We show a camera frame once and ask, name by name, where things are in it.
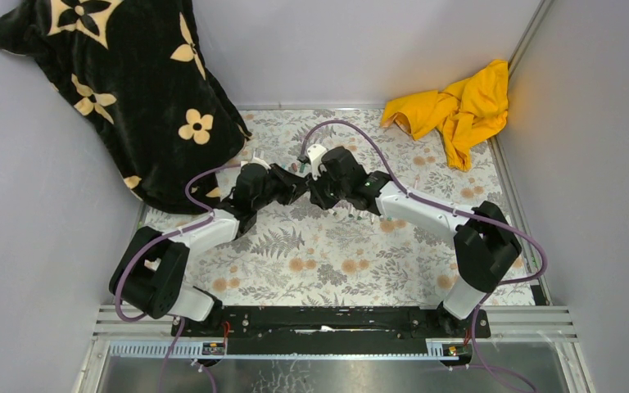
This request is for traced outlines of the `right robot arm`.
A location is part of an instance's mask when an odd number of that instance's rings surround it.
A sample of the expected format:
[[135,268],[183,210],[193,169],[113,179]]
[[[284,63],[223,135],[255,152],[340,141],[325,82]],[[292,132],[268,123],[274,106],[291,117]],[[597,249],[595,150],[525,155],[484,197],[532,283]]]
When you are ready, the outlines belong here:
[[459,278],[437,315],[445,336],[457,337],[468,328],[474,308],[497,288],[522,253],[502,210],[489,201],[461,206],[407,189],[391,174],[367,172],[345,147],[315,144],[299,160],[310,165],[312,204],[328,210],[347,201],[356,210],[404,220],[452,243]]

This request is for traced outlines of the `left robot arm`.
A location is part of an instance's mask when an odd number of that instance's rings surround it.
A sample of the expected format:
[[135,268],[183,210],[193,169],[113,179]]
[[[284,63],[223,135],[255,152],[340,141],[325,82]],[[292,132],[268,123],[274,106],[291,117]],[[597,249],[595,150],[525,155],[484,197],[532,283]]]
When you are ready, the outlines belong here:
[[118,317],[135,322],[171,315],[190,319],[201,336],[217,333],[222,318],[214,309],[218,300],[184,280],[190,251],[208,251],[240,238],[254,226],[259,210],[273,202],[292,204],[307,192],[311,179],[276,164],[247,163],[228,197],[205,218],[165,233],[138,229],[109,284]]

